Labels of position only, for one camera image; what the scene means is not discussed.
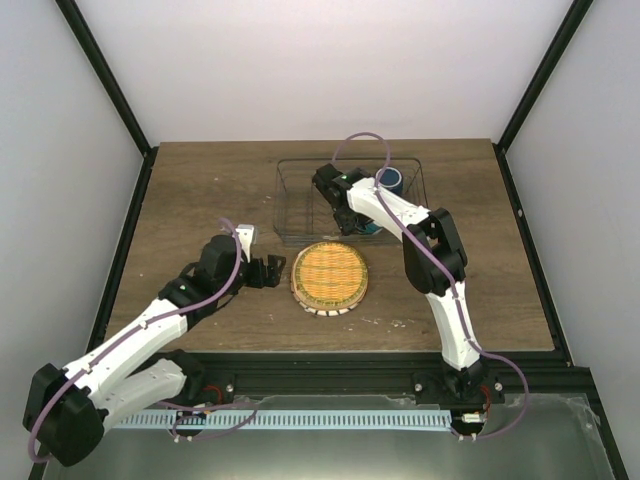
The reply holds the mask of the white bowl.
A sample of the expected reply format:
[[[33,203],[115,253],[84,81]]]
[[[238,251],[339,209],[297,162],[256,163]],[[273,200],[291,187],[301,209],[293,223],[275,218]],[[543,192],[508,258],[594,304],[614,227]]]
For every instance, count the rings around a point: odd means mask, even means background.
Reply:
[[[368,223],[366,225],[361,225],[358,227],[357,232],[359,235],[376,235],[378,234],[382,228],[375,223]]]

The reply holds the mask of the wire dish rack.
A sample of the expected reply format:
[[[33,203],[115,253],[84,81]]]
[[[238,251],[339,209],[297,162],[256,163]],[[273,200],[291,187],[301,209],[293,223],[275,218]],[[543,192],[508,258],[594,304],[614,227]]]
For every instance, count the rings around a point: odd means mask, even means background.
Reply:
[[[404,176],[402,196],[380,188],[379,169],[394,167]],[[277,164],[274,230],[287,245],[322,241],[351,244],[395,244],[402,231],[389,218],[376,195],[380,193],[400,219],[403,204],[427,207],[421,163],[414,157],[360,156],[346,159],[284,159]],[[333,210],[349,207],[382,230],[376,235],[342,235]]]

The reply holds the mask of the dark blue mug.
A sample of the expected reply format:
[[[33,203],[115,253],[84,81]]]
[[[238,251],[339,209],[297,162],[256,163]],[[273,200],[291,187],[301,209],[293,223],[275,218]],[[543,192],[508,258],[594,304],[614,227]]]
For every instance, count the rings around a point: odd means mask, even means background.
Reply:
[[[378,180],[378,186],[384,188],[391,193],[402,196],[404,190],[404,176],[394,167],[379,169],[375,178]]]

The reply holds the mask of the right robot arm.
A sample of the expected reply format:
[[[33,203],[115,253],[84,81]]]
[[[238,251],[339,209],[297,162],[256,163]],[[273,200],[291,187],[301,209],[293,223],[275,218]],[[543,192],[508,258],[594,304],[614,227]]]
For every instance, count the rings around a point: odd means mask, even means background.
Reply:
[[[405,274],[425,295],[441,341],[443,383],[458,403],[472,399],[486,376],[465,298],[468,258],[451,214],[415,205],[380,184],[382,175],[361,168],[343,173],[331,163],[312,184],[328,202],[340,233],[365,224],[390,232],[402,245]]]

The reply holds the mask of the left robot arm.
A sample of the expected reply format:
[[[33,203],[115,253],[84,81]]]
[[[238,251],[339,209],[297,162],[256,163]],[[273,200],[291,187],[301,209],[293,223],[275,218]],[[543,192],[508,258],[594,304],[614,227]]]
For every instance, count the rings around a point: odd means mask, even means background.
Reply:
[[[212,237],[200,258],[111,339],[62,368],[48,363],[33,375],[23,417],[33,462],[75,465],[121,420],[153,404],[203,410],[210,400],[201,364],[183,350],[160,350],[240,289],[279,285],[285,257],[254,257],[254,236],[253,226],[240,225]]]

